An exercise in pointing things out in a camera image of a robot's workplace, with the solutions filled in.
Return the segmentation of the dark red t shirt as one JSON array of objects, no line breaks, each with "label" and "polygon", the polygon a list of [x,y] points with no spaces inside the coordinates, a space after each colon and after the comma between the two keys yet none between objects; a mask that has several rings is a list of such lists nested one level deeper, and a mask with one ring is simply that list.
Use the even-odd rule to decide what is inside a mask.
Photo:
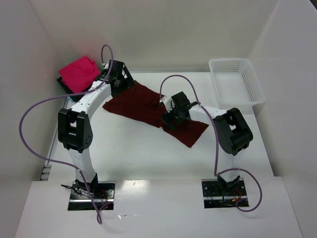
[{"label": "dark red t shirt", "polygon": [[113,114],[141,121],[151,126],[162,128],[167,134],[191,148],[201,137],[208,125],[198,121],[183,122],[172,130],[162,121],[165,107],[159,103],[159,93],[136,82],[136,85],[105,102],[103,108]]}]

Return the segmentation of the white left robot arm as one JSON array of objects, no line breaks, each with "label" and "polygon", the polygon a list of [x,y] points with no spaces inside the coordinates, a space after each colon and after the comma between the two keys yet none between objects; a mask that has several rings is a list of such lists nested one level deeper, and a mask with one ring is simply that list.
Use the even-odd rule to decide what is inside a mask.
[{"label": "white left robot arm", "polygon": [[69,153],[75,169],[75,191],[98,193],[98,175],[93,168],[89,147],[93,141],[90,119],[108,97],[115,97],[136,85],[125,63],[110,60],[89,88],[90,93],[69,109],[58,112],[58,140]]}]

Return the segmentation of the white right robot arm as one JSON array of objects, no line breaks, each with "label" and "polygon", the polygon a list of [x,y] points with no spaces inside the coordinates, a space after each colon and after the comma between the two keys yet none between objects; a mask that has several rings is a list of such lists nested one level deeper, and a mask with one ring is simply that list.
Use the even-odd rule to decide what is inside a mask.
[{"label": "white right robot arm", "polygon": [[213,127],[216,140],[214,175],[222,191],[232,190],[240,179],[237,161],[253,140],[253,133],[241,111],[238,108],[226,110],[203,106],[197,101],[190,102],[184,92],[170,98],[162,96],[159,102],[165,107],[161,119],[172,130],[190,121]]}]

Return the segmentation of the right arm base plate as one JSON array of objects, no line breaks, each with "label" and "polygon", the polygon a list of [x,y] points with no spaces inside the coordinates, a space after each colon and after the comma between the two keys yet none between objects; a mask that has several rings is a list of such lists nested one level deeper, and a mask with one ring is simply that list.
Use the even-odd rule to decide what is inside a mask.
[{"label": "right arm base plate", "polygon": [[201,181],[204,208],[231,208],[238,202],[239,207],[249,207],[244,180],[241,178],[232,188],[220,188],[217,179]]}]

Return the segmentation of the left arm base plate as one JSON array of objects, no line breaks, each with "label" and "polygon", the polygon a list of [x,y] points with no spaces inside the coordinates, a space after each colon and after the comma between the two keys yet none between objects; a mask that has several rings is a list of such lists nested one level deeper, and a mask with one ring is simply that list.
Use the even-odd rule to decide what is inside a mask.
[{"label": "left arm base plate", "polygon": [[[88,211],[94,210],[91,200],[87,191],[82,189],[76,189],[76,184],[73,186],[62,185],[65,188],[70,189],[70,197],[68,202],[68,211]],[[113,210],[114,209],[114,193],[115,182],[114,181],[101,181],[99,182],[99,191],[93,194],[94,202],[98,209]]]}]

